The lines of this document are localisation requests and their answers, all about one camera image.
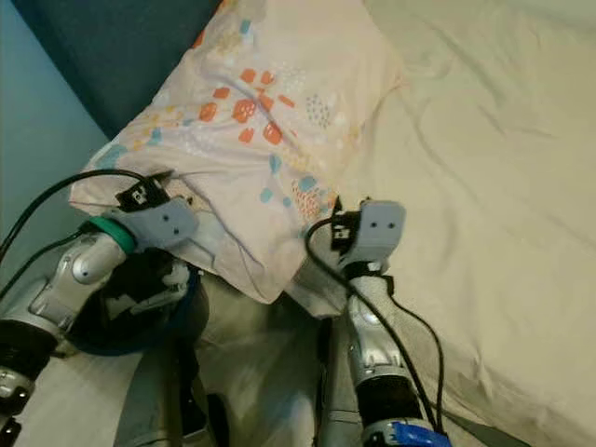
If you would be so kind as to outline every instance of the blue wall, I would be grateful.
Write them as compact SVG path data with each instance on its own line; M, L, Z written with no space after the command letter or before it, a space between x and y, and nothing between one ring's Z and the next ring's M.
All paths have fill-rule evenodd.
M51 183L80 170L106 143L8 0L0 0L0 233ZM56 197L13 245L0 278L33 251L75 230L81 213Z

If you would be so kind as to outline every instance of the white bed sheet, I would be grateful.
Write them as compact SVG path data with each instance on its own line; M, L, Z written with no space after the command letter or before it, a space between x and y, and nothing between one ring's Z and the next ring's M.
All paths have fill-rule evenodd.
M444 340L448 408L596 445L596 35L492 0L370 0L404 59L340 189L408 211L399 299ZM430 386L427 335L402 321Z

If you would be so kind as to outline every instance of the black cable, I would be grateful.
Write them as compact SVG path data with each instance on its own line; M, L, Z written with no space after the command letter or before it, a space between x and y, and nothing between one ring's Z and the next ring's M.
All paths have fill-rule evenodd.
M439 336L437 335L435 330L432 328L432 326L430 326L430 324L428 324L428 322L426 322L422 317L420 317L419 315L414 313L412 310L410 310L407 307L404 307L403 305L398 303L395 300L395 298L391 297L391 301L400 311L409 315L410 317L412 317L416 321L418 321L420 324L422 324L428 330L428 332L430 332L430 335L432 336L433 340L435 341L435 346L437 347L437 354L439 357L439 379L437 381L437 404L436 404L436 407L437 407L437 429L439 430L440 433L444 434L445 431L443 429L443 389L444 389L444 383L445 383L445 356L443 354L443 346L440 343Z
M310 246L310 239L315 234L315 232L320 229L320 227L327 225L327 224L331 224L331 223L332 223L332 218L323 219L322 221L318 221L317 223L315 223L313 226L310 227L310 229L306 232L306 235L305 235L306 253L319 268L321 268L330 277L332 277L338 283L340 283L342 286L344 286L344 288L349 293L357 296L365 305L367 305L369 307L369 309L371 310L371 312L377 317L379 322L387 330L387 332L389 333L389 336L391 337L391 340L393 340L393 342L397 345L398 349L400 350L400 353L403 356L403 361L405 362L406 366L408 367L408 370L410 371L410 375L412 376L414 385L416 386L416 390L418 392L420 400L422 401L422 406L424 407L425 414L427 415L428 422L432 425L432 427L435 431L439 432L439 427L437 426L437 422L435 420L435 415L432 412L430 400L428 399L428 395L422 385L422 381L420 380L418 371L416 370L416 368L412 362L412 358L410 357L410 354L408 353L406 346L400 340L400 338L398 337L395 330L391 327L391 325L386 320L386 318L381 314L381 312L373 305L373 303L371 303L371 301L366 296L364 296L358 290L358 288L356 286L354 286L352 283L350 283L339 272L334 270L330 265L325 263L322 259L320 259L313 252L313 250Z
M70 236L65 237L64 239L60 239L57 240L56 242L52 242L49 245L46 245L43 249L41 249L40 251L38 251L37 253L35 253L31 258L29 258L27 260L27 262L25 264L23 264L19 270L17 270L17 273L15 273L12 278L7 282L6 286L4 286L4 288L0 291L0 301L2 301L2 299L6 296L6 294L8 293L8 291L10 291L10 289L12 288L12 286L15 285L15 283L20 279L20 277L22 277L22 275L27 271L27 269L29 267L31 267L31 265L37 261L41 256L43 256L44 254L46 254L48 251L52 251L54 249L57 249L58 247L68 244L69 242L72 242L73 240L75 240L77 237L81 236L82 232L81 231L76 231L75 233L72 233Z
M87 172L81 172L76 175L72 175L70 177L67 177L64 180L60 180L59 182L53 184L46 191L44 191L39 196L37 196L37 198L33 202L31 202L31 204L25 209L25 211L20 215L19 219L16 221L16 223L10 229L8 236L4 239L4 241L2 242L2 245L0 246L0 264L2 263L5 256L7 255L8 249L10 248L10 246L12 245L14 240L17 238L17 235L19 234L20 230L22 230L22 227L27 223L29 218L33 215L35 210L37 210L37 208L39 208L39 206L42 203L44 203L46 200L48 200L51 196L56 194L62 188L65 188L66 186L68 186L70 184L78 182L79 180L88 179L89 177L100 177L103 175L119 175L119 176L123 176L123 177L132 177L139 181L146 180L146 178L143 175L141 175L137 172L133 172L131 170L95 169L95 170L88 170Z

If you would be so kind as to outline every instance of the wall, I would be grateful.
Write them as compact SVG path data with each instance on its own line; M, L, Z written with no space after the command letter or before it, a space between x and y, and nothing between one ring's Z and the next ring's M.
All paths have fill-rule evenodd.
M0 0L0 234L43 189L81 169L106 138L19 13ZM27 225L2 265L6 280L37 249L75 230L82 216L65 195Z

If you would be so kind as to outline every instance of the bed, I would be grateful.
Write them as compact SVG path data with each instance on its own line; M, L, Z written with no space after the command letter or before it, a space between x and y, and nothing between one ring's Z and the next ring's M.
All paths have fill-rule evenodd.
M365 3L403 77L367 120L365 150L350 157L336 189L348 208L372 196L407 209L390 273L399 299L443 340L447 408L534 446L593 444L593 9ZM316 298L298 301L319 316L337 306ZM406 318L400 329L433 387L430 340ZM304 396L288 400L300 414ZM295 445L308 424L306 416Z

